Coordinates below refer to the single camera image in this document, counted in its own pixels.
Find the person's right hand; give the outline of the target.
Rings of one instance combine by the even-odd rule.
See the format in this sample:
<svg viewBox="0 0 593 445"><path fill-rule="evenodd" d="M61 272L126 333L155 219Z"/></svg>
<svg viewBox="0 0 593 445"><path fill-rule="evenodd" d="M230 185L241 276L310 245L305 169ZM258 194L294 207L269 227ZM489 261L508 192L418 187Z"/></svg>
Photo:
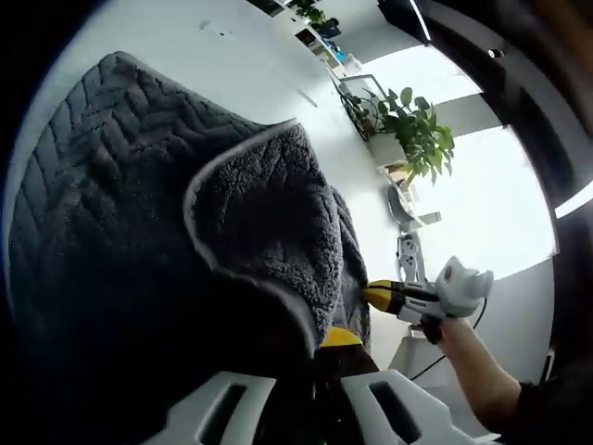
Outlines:
<svg viewBox="0 0 593 445"><path fill-rule="evenodd" d="M472 326L465 318L448 317L441 320L437 327L435 344L445 351L461 346L472 335Z"/></svg>

